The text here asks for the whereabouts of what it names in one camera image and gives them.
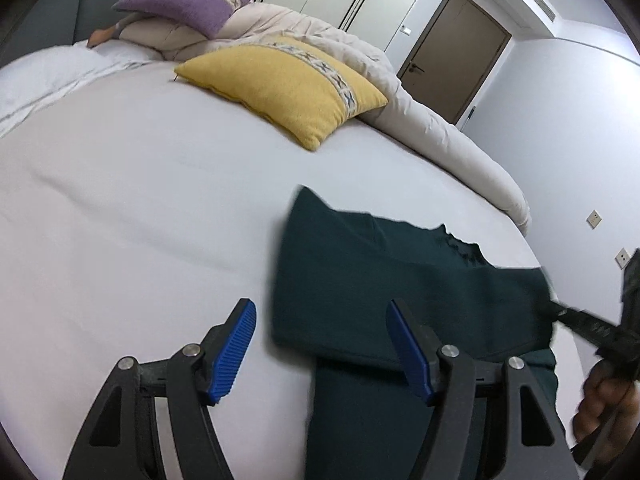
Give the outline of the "person's right hand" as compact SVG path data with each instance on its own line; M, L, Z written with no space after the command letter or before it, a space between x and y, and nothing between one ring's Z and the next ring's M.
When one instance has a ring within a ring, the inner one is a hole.
M584 397L573 418L576 442L582 442L600 426L606 410L618 408L603 453L616 456L631 439L639 423L639 389L635 382L615 378L608 362L590 370L582 386Z

